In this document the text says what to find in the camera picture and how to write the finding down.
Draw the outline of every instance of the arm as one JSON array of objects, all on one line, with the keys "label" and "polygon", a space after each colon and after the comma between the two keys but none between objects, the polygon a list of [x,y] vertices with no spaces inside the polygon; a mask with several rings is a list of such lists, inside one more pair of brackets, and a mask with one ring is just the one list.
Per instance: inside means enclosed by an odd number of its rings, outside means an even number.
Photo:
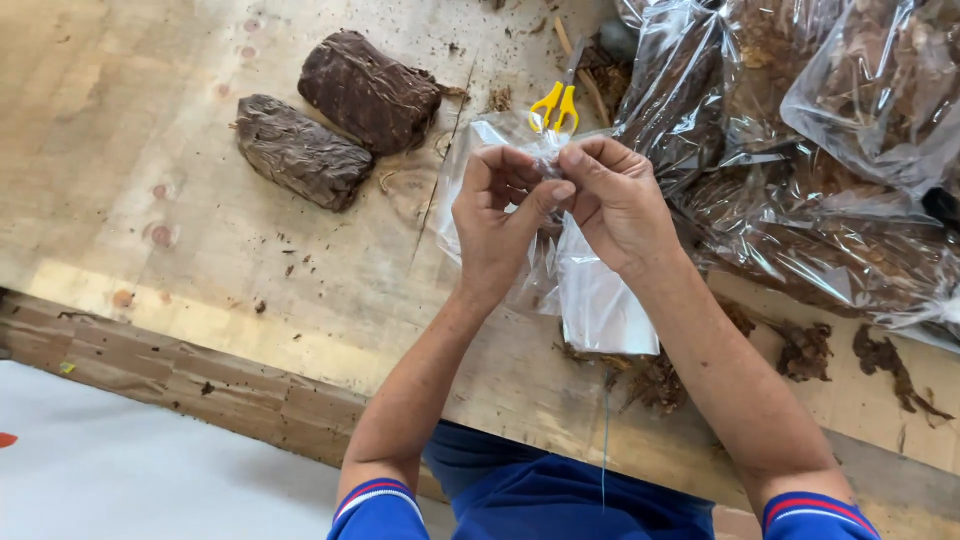
[{"label": "arm", "polygon": [[[532,158],[502,146],[470,157],[453,204],[460,282],[360,417],[344,457],[337,504],[371,479],[399,480],[416,491],[420,454],[470,341],[516,280],[546,214],[574,192],[570,182],[543,181],[532,167]],[[508,214],[508,203],[519,208]]]},{"label": "arm", "polygon": [[582,188],[570,211],[650,316],[690,397],[730,453],[756,515],[793,491],[852,502],[820,427],[736,330],[681,248],[650,161],[591,138],[564,148],[560,164]]}]

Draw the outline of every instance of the white floor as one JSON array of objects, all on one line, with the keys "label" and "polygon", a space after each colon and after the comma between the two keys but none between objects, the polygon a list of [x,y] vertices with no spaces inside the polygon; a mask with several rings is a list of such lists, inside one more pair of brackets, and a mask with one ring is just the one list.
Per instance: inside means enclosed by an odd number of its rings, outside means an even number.
[{"label": "white floor", "polygon": [[[340,471],[172,411],[0,361],[0,538],[309,538]],[[433,540],[449,506],[420,499]]]}]

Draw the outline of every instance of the wooden table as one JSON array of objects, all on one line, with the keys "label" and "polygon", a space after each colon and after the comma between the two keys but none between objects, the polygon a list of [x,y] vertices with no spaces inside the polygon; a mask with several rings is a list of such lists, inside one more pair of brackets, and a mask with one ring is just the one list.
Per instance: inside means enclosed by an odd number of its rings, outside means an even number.
[{"label": "wooden table", "polygon": [[[550,88],[560,44],[550,25],[527,33],[544,17],[563,16],[571,34],[589,35],[612,15],[587,0],[516,1],[499,12],[479,0],[9,4],[0,15],[0,285],[363,395],[456,279],[429,227],[452,134],[492,87],[510,86],[518,108]],[[258,177],[228,123],[237,99],[255,92],[320,118],[296,81],[306,54],[340,28],[468,87],[472,99],[444,100],[423,147],[381,160],[356,205],[333,214]],[[596,126],[586,119],[583,129]],[[958,424],[932,429],[899,409],[887,374],[861,374],[850,349],[855,321],[729,276],[710,282],[771,319],[835,326],[833,382],[793,387],[828,429],[867,515],[898,537],[960,536]],[[260,300],[267,309],[258,315]],[[599,464],[603,368],[563,359],[558,339],[553,318],[497,311],[444,417]],[[776,355],[769,329],[752,339]],[[895,341],[917,387],[960,415],[956,356]],[[618,386],[613,470],[746,507],[694,407],[664,419],[639,406],[618,414]]]}]

